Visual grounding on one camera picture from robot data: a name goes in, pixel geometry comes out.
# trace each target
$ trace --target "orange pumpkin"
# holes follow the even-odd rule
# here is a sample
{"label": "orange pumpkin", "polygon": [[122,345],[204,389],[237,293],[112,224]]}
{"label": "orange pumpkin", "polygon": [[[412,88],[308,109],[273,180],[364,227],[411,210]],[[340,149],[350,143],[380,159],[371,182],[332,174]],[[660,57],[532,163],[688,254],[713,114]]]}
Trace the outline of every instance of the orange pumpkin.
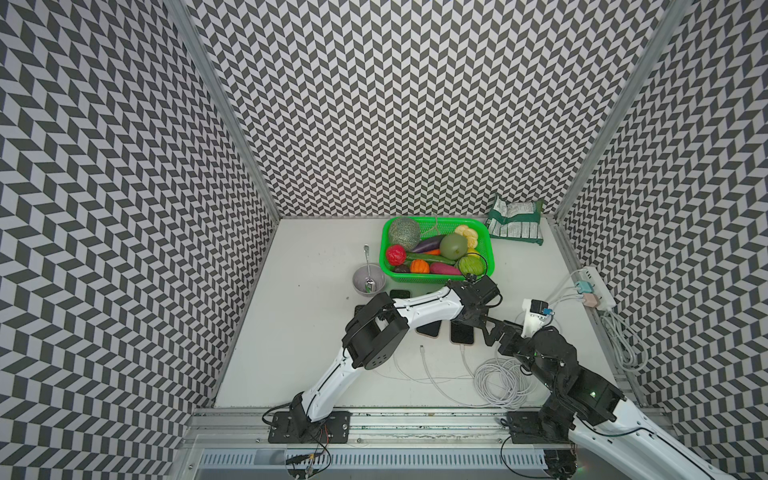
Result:
{"label": "orange pumpkin", "polygon": [[429,273],[429,263],[424,260],[413,260],[411,262],[411,273]]}

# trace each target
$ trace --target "cantaloupe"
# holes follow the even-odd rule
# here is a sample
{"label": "cantaloupe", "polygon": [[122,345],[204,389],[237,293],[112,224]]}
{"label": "cantaloupe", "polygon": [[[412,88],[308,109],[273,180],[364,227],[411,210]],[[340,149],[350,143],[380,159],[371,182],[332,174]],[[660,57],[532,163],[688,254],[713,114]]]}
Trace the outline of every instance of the cantaloupe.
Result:
{"label": "cantaloupe", "polygon": [[419,244],[422,231],[416,220],[408,217],[397,217],[389,224],[389,244],[402,245],[406,251],[411,251]]}

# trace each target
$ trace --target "power strip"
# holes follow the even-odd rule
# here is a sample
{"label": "power strip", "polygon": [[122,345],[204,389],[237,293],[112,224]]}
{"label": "power strip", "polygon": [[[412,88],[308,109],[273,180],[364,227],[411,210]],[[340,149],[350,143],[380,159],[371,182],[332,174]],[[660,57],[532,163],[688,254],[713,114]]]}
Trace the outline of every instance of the power strip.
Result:
{"label": "power strip", "polygon": [[598,310],[612,310],[617,305],[616,300],[614,300],[614,296],[611,295],[611,291],[605,285],[603,279],[600,278],[598,269],[593,266],[586,266],[584,269],[586,272],[582,272],[581,275],[586,277],[586,280],[592,284],[594,295],[600,300],[600,303],[595,308]]}

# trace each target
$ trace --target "eggplant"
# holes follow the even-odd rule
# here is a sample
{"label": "eggplant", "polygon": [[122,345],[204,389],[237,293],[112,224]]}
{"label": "eggplant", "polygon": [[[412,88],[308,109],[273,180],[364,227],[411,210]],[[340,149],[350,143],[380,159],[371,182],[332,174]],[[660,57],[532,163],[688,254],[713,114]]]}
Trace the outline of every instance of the eggplant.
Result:
{"label": "eggplant", "polygon": [[435,235],[434,237],[425,238],[420,241],[418,245],[411,250],[413,253],[424,253],[430,250],[437,250],[440,248],[440,242],[445,235]]}

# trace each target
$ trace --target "toy fruit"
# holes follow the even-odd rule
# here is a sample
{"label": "toy fruit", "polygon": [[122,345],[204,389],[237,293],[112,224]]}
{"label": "toy fruit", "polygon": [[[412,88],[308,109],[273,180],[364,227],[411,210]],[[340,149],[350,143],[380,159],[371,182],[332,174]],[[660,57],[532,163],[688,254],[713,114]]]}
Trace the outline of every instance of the toy fruit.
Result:
{"label": "toy fruit", "polygon": [[429,273],[429,263],[424,260],[413,260],[411,262],[411,273]]}
{"label": "toy fruit", "polygon": [[426,253],[430,250],[438,249],[440,248],[440,240],[443,239],[445,235],[435,235],[434,237],[425,238],[424,240],[420,241],[418,245],[416,245],[413,249],[409,250],[409,252],[413,253]]}
{"label": "toy fruit", "polygon": [[392,245],[386,249],[386,261],[392,266],[403,265],[406,261],[406,249],[402,245]]}
{"label": "toy fruit", "polygon": [[461,275],[462,271],[455,266],[445,265],[444,263],[434,262],[429,265],[429,272],[435,275]]}
{"label": "toy fruit", "polygon": [[465,255],[458,262],[456,266],[462,272],[463,275],[471,273],[473,275],[481,276],[485,273],[485,262],[479,255]]}
{"label": "toy fruit", "polygon": [[458,260],[467,253],[467,239],[458,233],[449,233],[440,242],[440,255],[450,260]]}
{"label": "toy fruit", "polygon": [[469,228],[468,225],[459,225],[453,232],[466,237],[469,248],[478,246],[478,233],[472,228]]}
{"label": "toy fruit", "polygon": [[412,218],[397,217],[389,224],[390,245],[402,245],[410,252],[419,244],[421,237],[422,231],[419,224]]}

